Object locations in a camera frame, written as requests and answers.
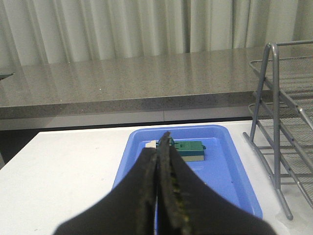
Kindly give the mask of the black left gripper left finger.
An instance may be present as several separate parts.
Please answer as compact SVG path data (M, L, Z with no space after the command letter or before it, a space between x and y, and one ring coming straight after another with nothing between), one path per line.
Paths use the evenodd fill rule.
M152 235L157 199L157 151L143 148L108 195L61 224L56 235Z

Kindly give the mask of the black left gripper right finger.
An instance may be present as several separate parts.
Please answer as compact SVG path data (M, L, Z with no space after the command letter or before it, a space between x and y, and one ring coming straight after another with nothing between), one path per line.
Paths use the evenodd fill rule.
M161 235L273 235L265 221L231 204L207 186L169 144L159 141L158 233Z

